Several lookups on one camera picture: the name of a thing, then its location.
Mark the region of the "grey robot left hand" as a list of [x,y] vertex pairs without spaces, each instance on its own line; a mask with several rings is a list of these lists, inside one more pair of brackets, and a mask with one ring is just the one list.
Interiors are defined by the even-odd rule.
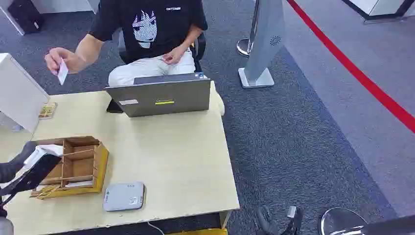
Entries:
[[34,152],[37,143],[28,141],[22,151],[12,160],[0,164],[0,183],[4,184],[14,179],[17,172],[24,166],[24,161]]

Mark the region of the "person's right hand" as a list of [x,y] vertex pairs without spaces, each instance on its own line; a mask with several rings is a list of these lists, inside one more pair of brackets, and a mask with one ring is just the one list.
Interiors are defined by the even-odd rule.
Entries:
[[85,68],[85,62],[75,53],[61,47],[52,48],[45,55],[44,60],[47,68],[55,76],[58,75],[61,62],[65,62],[69,73],[75,74]]

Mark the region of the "person's left hand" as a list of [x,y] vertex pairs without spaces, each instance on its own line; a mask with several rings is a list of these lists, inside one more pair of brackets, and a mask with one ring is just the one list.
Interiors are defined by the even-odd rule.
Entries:
[[186,50],[186,46],[178,46],[172,49],[170,52],[164,54],[162,56],[162,60],[168,65],[176,64],[180,61]]

